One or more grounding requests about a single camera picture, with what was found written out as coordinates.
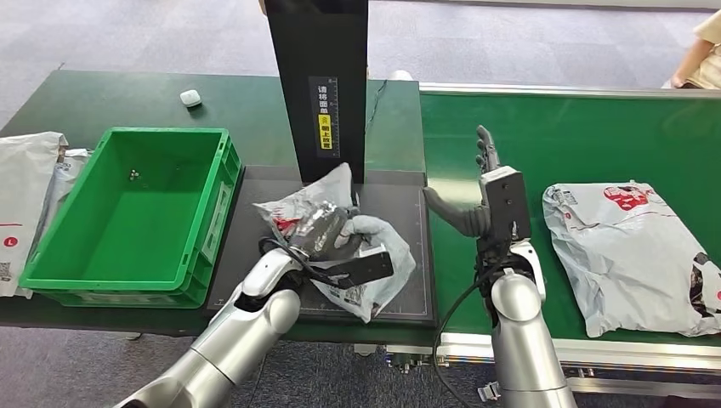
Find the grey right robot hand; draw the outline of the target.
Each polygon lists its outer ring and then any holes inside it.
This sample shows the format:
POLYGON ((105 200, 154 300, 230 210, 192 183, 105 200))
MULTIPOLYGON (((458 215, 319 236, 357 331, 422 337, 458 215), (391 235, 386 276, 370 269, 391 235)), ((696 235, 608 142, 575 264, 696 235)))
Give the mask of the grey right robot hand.
MULTIPOLYGON (((476 146, 480 152, 476 155, 475 162, 479 167, 479 176, 481 177, 485 173, 499 168, 500 159, 491 133, 483 125, 476 128, 476 133, 478 136, 476 146)), ((423 195, 427 206, 460 234, 475 238, 488 234, 491 225, 491 209, 484 196, 481 196, 479 204, 461 208, 454 207, 445 201, 432 187, 424 187, 423 195)))

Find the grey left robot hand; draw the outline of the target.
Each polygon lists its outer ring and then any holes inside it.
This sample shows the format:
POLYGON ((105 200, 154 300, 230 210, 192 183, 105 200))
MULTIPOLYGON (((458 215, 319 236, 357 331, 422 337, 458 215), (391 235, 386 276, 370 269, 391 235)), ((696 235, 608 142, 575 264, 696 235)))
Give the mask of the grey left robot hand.
POLYGON ((310 261, 340 261, 352 258, 361 245, 360 236, 343 239, 341 246, 335 246, 341 230, 351 219, 353 212, 323 201, 311 207, 288 238, 292 249, 302 252, 310 261))

